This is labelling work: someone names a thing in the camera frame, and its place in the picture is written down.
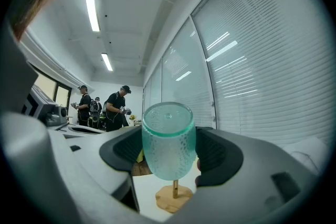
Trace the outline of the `wooden cup rack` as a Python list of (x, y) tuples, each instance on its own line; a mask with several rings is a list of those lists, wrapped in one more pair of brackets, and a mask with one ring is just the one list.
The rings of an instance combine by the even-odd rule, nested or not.
[(179, 211), (192, 197), (193, 192), (188, 187), (179, 185), (178, 180), (162, 187), (155, 194), (156, 205), (171, 214)]

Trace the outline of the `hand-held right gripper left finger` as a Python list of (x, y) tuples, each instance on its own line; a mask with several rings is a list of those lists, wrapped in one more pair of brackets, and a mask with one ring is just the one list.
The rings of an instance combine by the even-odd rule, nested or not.
[(54, 146), (63, 143), (68, 147), (70, 156), (103, 190), (133, 210), (140, 210), (132, 179), (133, 165), (142, 149), (140, 127), (101, 134), (66, 134), (59, 130), (50, 130), (49, 134)]

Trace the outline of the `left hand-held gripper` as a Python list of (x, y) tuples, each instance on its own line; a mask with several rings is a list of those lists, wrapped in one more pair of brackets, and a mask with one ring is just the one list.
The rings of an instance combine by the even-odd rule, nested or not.
[[(48, 97), (38, 86), (33, 85), (22, 108), (22, 114), (37, 118), (46, 126), (67, 123), (67, 110)], [(69, 124), (69, 131), (81, 134), (102, 134), (104, 131), (89, 126)]]

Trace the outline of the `glass partition with white blinds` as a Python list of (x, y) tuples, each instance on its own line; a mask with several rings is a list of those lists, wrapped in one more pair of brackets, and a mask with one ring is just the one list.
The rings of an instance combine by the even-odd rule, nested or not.
[(336, 27), (322, 0), (178, 0), (144, 77), (145, 108), (285, 147), (336, 141)]

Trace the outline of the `long ceiling light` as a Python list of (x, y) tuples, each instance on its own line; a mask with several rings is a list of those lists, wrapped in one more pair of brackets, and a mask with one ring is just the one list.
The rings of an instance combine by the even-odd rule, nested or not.
[(105, 65), (107, 67), (107, 70), (108, 71), (113, 71), (113, 68), (112, 68), (112, 65), (110, 63), (108, 55), (106, 53), (102, 53), (101, 56), (102, 56), (102, 59), (103, 59)]
[(100, 27), (96, 13), (95, 0), (86, 0), (86, 6), (92, 31), (99, 32)]

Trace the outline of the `teal textured cup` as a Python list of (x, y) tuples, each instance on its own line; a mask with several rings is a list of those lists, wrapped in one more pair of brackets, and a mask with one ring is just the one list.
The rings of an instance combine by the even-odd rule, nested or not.
[(191, 109), (177, 102), (149, 107), (142, 118), (142, 145), (152, 174), (178, 180), (196, 159), (196, 127)]

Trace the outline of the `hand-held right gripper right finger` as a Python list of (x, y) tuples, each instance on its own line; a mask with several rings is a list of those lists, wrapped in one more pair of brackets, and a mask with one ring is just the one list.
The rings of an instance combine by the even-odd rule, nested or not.
[(317, 176), (278, 146), (210, 127), (196, 129), (201, 175), (173, 220), (288, 220)]

